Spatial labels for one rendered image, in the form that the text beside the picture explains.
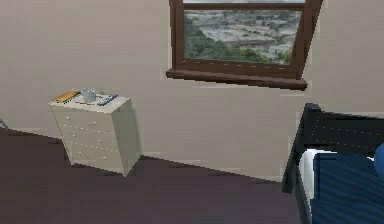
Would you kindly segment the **blue remote control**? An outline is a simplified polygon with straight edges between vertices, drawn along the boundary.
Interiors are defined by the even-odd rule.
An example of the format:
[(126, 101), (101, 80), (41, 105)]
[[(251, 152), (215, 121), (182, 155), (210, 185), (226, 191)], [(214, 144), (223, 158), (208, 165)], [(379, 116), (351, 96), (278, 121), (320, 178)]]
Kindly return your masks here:
[(101, 102), (97, 103), (98, 106), (105, 106), (109, 102), (111, 102), (113, 99), (115, 99), (118, 96), (118, 94), (110, 94), (107, 97), (105, 97)]

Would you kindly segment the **brown framed window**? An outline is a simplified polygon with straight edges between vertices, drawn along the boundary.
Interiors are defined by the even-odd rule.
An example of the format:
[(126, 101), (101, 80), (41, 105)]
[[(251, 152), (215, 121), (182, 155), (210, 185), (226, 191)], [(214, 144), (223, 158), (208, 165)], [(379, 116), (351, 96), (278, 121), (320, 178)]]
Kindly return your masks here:
[(305, 63), (323, 0), (169, 0), (166, 76), (305, 90)]

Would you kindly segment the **cream chest of drawers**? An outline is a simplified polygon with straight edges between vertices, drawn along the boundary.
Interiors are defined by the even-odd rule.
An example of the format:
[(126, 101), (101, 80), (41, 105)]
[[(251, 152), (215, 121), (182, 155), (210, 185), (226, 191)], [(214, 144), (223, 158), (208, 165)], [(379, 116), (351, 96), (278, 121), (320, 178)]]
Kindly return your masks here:
[(135, 112), (131, 99), (117, 96), (98, 106), (106, 95), (97, 95), (95, 105), (78, 95), (66, 103), (49, 106), (71, 164), (79, 164), (126, 176), (141, 155)]

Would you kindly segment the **white mug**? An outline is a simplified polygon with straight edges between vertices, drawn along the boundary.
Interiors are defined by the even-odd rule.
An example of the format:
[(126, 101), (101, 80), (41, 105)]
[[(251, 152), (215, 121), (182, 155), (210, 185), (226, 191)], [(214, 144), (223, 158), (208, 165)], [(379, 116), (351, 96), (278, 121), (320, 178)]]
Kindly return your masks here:
[(92, 103), (96, 100), (96, 89), (95, 88), (83, 88), (81, 95), (85, 103)]

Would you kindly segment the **orange book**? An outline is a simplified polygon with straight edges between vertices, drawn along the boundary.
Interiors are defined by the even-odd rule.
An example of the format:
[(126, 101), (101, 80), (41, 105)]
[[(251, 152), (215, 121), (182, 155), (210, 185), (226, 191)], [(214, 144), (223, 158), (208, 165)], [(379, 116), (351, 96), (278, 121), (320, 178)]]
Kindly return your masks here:
[(79, 95), (79, 91), (68, 91), (66, 93), (61, 94), (60, 96), (57, 96), (56, 98), (53, 99), (54, 102), (66, 102), (69, 99)]

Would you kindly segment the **black bed with blue cover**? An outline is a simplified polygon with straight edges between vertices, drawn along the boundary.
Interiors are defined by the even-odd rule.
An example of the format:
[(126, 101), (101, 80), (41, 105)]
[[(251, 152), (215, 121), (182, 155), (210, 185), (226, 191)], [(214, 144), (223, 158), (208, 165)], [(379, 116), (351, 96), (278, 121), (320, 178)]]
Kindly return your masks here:
[(384, 180), (374, 154), (384, 118), (304, 106), (282, 179), (301, 224), (384, 224)]

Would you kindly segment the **blue pillow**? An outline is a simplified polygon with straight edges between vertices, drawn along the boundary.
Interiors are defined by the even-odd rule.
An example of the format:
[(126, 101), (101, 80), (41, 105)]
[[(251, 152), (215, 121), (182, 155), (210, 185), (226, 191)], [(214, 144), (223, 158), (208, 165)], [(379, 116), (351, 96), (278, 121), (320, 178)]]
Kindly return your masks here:
[(375, 151), (374, 167), (377, 175), (384, 180), (384, 143), (379, 145)]

